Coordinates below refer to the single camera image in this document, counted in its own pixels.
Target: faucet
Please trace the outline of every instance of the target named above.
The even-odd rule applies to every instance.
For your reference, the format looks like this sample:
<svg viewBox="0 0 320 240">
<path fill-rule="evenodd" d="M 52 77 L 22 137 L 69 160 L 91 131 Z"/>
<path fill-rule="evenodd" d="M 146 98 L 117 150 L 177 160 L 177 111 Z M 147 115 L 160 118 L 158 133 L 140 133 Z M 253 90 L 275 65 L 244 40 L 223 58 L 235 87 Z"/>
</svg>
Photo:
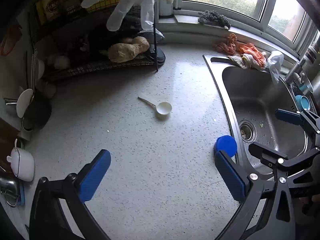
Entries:
<svg viewBox="0 0 320 240">
<path fill-rule="evenodd" d="M 311 43 L 303 56 L 303 58 L 298 62 L 296 62 L 292 69 L 290 69 L 289 73 L 284 77 L 284 81 L 288 86 L 291 85 L 293 81 L 301 87 L 306 85 L 306 88 L 313 93 L 313 88 L 309 78 L 307 77 L 305 70 L 313 67 L 314 62 L 316 61 L 316 55 L 319 53 L 320 47 L 320 35 L 318 33 L 316 40 Z"/>
</svg>

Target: ladle handle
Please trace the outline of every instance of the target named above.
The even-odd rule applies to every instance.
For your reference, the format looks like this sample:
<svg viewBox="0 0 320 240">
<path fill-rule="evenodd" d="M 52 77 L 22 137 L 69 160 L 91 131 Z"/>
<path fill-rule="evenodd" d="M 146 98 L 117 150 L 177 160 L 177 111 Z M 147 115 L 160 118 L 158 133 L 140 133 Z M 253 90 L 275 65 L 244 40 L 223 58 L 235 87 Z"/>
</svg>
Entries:
<svg viewBox="0 0 320 240">
<path fill-rule="evenodd" d="M 140 94 L 138 96 L 138 99 L 150 104 L 150 105 L 153 105 L 154 107 L 157 107 L 158 103 L 154 102 L 152 99 L 149 99 L 146 95 L 144 94 Z"/>
</svg>

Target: white ladle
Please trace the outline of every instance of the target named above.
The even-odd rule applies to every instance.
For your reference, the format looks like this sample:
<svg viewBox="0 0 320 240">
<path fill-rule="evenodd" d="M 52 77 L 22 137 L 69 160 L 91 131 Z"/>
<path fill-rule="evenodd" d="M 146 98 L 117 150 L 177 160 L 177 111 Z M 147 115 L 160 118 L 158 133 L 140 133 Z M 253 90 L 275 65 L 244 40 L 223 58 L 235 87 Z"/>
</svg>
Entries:
<svg viewBox="0 0 320 240">
<path fill-rule="evenodd" d="M 161 102 L 161 103 L 154 102 L 153 100 L 150 100 L 143 94 L 138 96 L 138 99 L 145 101 L 151 104 L 152 106 L 154 106 L 156 108 L 157 113 L 162 116 L 167 116 L 168 114 L 170 114 L 172 110 L 172 105 L 169 102 Z"/>
</svg>

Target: white container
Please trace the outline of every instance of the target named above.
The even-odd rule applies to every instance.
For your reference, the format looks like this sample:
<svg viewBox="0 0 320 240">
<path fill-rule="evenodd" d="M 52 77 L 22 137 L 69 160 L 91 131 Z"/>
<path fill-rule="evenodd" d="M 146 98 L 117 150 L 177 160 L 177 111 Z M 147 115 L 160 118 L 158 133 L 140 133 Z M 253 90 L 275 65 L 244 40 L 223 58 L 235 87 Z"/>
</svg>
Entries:
<svg viewBox="0 0 320 240">
<path fill-rule="evenodd" d="M 11 155 L 7 156 L 11 169 L 18 179 L 32 181 L 35 174 L 35 160 L 30 152 L 17 147 L 17 139 Z"/>
<path fill-rule="evenodd" d="M 173 4 L 164 0 L 159 0 L 159 16 L 173 15 Z"/>
</svg>

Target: dish rag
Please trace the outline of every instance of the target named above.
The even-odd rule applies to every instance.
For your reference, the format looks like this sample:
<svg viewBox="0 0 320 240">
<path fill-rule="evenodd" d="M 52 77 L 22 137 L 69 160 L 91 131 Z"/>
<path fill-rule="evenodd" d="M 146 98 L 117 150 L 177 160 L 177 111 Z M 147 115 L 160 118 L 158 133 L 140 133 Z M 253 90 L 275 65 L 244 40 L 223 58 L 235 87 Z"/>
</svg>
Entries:
<svg viewBox="0 0 320 240">
<path fill-rule="evenodd" d="M 252 55 L 260 67 L 263 67 L 266 64 L 266 58 L 252 43 L 239 45 L 239 52 Z"/>
<path fill-rule="evenodd" d="M 264 64 L 262 67 L 258 64 L 258 62 L 253 58 L 251 54 L 244 53 L 242 57 L 239 56 L 228 56 L 229 59 L 231 59 L 234 63 L 236 63 L 239 67 L 243 69 L 249 69 L 249 68 L 255 68 L 257 70 L 265 70 L 266 64 Z"/>
<path fill-rule="evenodd" d="M 231 33 L 227 38 L 227 44 L 221 42 L 219 45 L 214 45 L 213 48 L 220 53 L 227 53 L 228 55 L 234 55 L 238 49 L 237 37 L 234 33 Z"/>
</svg>

